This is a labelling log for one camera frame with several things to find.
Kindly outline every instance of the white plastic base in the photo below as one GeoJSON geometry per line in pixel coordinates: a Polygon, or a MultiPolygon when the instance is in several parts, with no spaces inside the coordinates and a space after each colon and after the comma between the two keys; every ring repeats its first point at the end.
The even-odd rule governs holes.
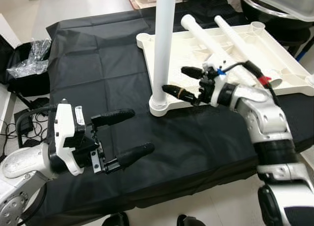
{"type": "MultiPolygon", "coordinates": [[[[277,95],[302,93],[307,96],[314,96],[314,87],[306,80],[306,77],[310,74],[266,30],[256,29],[252,25],[233,26],[232,28],[248,44],[248,47],[257,54],[257,57],[267,60],[267,63],[283,79],[283,82],[274,88],[277,95]]],[[[205,31],[236,62],[245,61],[221,29],[211,28],[205,29],[205,31]]],[[[140,33],[136,36],[136,41],[137,46],[144,51],[150,82],[153,85],[155,36],[140,33]]],[[[199,80],[182,74],[181,67],[202,68],[203,62],[207,61],[211,55],[212,52],[192,37],[190,32],[173,33],[168,84],[183,87],[198,96],[199,80]]],[[[239,82],[232,70],[228,73],[227,82],[239,82]]],[[[149,104],[151,113],[158,117],[165,115],[168,110],[191,106],[189,103],[178,100],[171,95],[167,96],[167,104],[163,107],[155,107],[151,101],[149,104]]]]}

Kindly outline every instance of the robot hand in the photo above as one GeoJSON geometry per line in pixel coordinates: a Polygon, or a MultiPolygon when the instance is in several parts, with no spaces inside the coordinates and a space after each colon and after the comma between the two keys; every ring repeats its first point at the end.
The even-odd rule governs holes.
{"type": "MultiPolygon", "coordinates": [[[[55,107],[46,107],[44,110],[52,109],[55,107]]],[[[37,112],[35,109],[25,116],[37,112]]],[[[29,198],[61,173],[69,171],[76,176],[83,173],[84,167],[92,166],[96,174],[109,174],[152,153],[154,145],[147,143],[122,152],[113,160],[107,161],[105,158],[97,129],[122,122],[134,115],[132,109],[120,109],[94,116],[91,123],[86,125],[81,106],[72,107],[66,100],[58,104],[54,121],[55,146],[49,147],[42,143],[32,148],[21,148],[11,153],[0,165],[0,225],[25,223],[30,217],[22,223],[18,222],[29,198]]],[[[19,123],[17,121],[17,133],[21,144],[19,123]]]]}
{"type": "Polygon", "coordinates": [[[174,85],[164,85],[163,90],[193,106],[201,102],[221,104],[238,112],[245,119],[258,155],[258,176],[265,182],[258,191],[265,224],[314,225],[314,188],[305,165],[298,163],[288,122],[267,77],[250,61],[225,69],[206,62],[203,68],[182,68],[182,73],[200,79],[198,97],[174,85]],[[227,83],[228,71],[238,65],[269,91],[227,83]]]}

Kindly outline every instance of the white pole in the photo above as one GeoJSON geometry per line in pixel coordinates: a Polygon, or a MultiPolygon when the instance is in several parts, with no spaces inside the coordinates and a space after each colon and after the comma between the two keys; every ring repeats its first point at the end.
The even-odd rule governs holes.
{"type": "Polygon", "coordinates": [[[271,78],[270,83],[276,87],[281,84],[283,81],[279,74],[272,70],[269,63],[267,63],[267,59],[257,59],[254,52],[252,52],[248,47],[246,42],[230,27],[230,25],[219,15],[215,17],[215,22],[220,27],[220,29],[225,33],[225,35],[232,41],[234,46],[241,52],[242,56],[246,58],[246,60],[252,61],[256,66],[258,66],[261,71],[265,74],[265,76],[269,76],[271,78]]]}
{"type": "Polygon", "coordinates": [[[175,5],[176,0],[157,0],[153,95],[149,102],[153,115],[157,115],[154,111],[165,110],[168,106],[162,86],[168,83],[175,5]]]}
{"type": "MultiPolygon", "coordinates": [[[[211,52],[218,54],[220,57],[223,57],[224,60],[226,60],[225,66],[228,67],[234,63],[236,63],[230,55],[228,55],[223,48],[215,41],[211,36],[209,36],[204,29],[199,26],[195,18],[193,16],[187,14],[184,15],[181,19],[181,25],[192,33],[192,35],[201,43],[205,45],[207,49],[209,49],[211,52]]],[[[251,77],[251,75],[241,66],[237,66],[237,68],[234,69],[235,75],[238,77],[241,83],[253,86],[255,85],[255,81],[251,77]]]]}

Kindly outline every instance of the power adapter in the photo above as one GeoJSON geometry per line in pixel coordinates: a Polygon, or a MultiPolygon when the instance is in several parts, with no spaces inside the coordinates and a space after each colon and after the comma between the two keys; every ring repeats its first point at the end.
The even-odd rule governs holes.
{"type": "MultiPolygon", "coordinates": [[[[15,124],[18,120],[18,118],[27,113],[28,109],[24,109],[20,112],[14,113],[14,121],[15,124]]],[[[33,130],[33,122],[31,121],[31,117],[25,117],[22,122],[21,122],[21,135],[22,134],[28,134],[29,132],[31,132],[33,130]]]]}

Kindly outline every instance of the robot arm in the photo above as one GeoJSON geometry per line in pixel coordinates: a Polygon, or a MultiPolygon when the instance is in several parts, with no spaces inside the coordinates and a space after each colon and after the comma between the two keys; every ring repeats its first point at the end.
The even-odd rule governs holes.
{"type": "MultiPolygon", "coordinates": [[[[251,62],[241,65],[257,78],[265,79],[251,62]]],[[[238,112],[245,119],[258,155],[258,176],[265,182],[258,191],[265,224],[314,225],[314,188],[305,165],[297,160],[283,110],[265,89],[227,83],[226,72],[230,68],[216,69],[207,62],[203,67],[204,70],[182,68],[182,73],[201,79],[198,97],[173,85],[164,85],[163,90],[192,105],[221,104],[238,112]]],[[[262,82],[266,88],[269,86],[265,80],[262,82]]]]}
{"type": "Polygon", "coordinates": [[[76,176],[83,173],[84,167],[92,166],[96,174],[109,174],[152,153],[154,146],[147,143],[106,160],[97,138],[98,127],[113,125],[134,115],[131,109],[116,110],[92,117],[87,126],[81,106],[72,107],[66,100],[58,104],[54,121],[55,147],[41,143],[21,148],[0,165],[0,225],[20,225],[19,219],[30,197],[63,172],[76,176]]]}

